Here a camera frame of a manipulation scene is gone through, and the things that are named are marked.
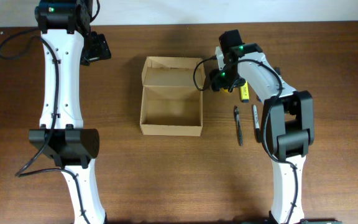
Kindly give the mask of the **yellow highlighter marker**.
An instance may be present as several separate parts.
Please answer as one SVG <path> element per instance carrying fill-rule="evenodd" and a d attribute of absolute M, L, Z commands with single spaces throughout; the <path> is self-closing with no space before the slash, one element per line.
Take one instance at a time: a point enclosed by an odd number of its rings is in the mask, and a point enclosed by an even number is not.
<path fill-rule="evenodd" d="M 240 87 L 240 94 L 241 94 L 241 101 L 243 103 L 248 103 L 249 102 L 249 89 L 248 89 L 247 82 L 245 82 L 245 84 Z"/>

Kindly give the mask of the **black ballpoint pen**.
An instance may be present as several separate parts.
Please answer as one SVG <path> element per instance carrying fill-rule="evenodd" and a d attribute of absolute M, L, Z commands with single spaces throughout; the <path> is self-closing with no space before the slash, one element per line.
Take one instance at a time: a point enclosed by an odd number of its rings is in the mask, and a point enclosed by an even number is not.
<path fill-rule="evenodd" d="M 234 107 L 234 119 L 236 122 L 238 142 L 239 142 L 239 145 L 242 146 L 243 145 L 242 129 L 241 129 L 241 122 L 239 119 L 239 109 L 237 106 Z"/>

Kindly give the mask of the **brown cardboard box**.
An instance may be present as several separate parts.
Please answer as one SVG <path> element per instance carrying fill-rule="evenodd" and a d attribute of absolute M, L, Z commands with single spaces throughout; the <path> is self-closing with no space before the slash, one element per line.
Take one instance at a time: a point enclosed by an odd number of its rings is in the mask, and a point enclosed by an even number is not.
<path fill-rule="evenodd" d="M 147 57 L 142 70 L 140 128 L 150 136 L 200 136 L 204 66 L 200 58 Z"/>

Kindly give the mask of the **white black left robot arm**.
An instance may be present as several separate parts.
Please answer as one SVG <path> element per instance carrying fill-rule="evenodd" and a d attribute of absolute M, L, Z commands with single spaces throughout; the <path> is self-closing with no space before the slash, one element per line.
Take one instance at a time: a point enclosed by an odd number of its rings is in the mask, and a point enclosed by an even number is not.
<path fill-rule="evenodd" d="M 106 223 L 95 175 L 97 129 L 86 129 L 80 107 L 80 67 L 110 58 L 103 35 L 91 31 L 94 1 L 40 1 L 35 18 L 45 54 L 45 95 L 30 143 L 54 163 L 69 189 L 75 223 Z"/>

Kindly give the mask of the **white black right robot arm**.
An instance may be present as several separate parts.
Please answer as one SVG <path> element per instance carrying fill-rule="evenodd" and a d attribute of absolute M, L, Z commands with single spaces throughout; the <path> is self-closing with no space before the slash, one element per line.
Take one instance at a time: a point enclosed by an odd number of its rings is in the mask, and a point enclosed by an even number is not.
<path fill-rule="evenodd" d="M 285 82 L 256 44 L 245 44 L 238 30 L 219 37 L 215 59 L 218 68 L 209 78 L 214 91 L 248 83 L 263 104 L 259 142 L 273 167 L 273 223 L 300 223 L 301 178 L 309 146 L 314 141 L 313 97 Z"/>

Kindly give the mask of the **black permanent marker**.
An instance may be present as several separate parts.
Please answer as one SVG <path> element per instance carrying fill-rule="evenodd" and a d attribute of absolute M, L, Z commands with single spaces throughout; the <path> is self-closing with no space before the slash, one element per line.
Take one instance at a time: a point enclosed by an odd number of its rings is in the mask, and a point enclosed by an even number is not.
<path fill-rule="evenodd" d="M 259 124 L 259 117 L 257 112 L 256 105 L 252 105 L 252 112 L 254 117 L 254 129 L 255 129 L 255 138 L 258 143 L 260 143 L 261 137 L 260 137 L 260 124 Z"/>

